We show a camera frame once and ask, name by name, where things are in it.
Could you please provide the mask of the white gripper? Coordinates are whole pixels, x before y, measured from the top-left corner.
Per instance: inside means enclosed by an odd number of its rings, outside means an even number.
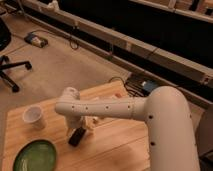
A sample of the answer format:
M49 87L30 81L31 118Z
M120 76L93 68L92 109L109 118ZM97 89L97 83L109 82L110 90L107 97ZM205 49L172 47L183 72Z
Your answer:
M76 129L82 127L85 123L85 119L80 116L66 116L67 135L70 136Z

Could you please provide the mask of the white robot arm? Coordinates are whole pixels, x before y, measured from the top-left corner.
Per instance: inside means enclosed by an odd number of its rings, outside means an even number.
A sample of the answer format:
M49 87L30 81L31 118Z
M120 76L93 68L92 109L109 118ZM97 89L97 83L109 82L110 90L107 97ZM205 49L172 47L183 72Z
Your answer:
M82 100L67 87L55 104L67 126L78 128L84 116L143 121L148 127L151 171L200 171L193 122L187 99L171 86L146 97Z

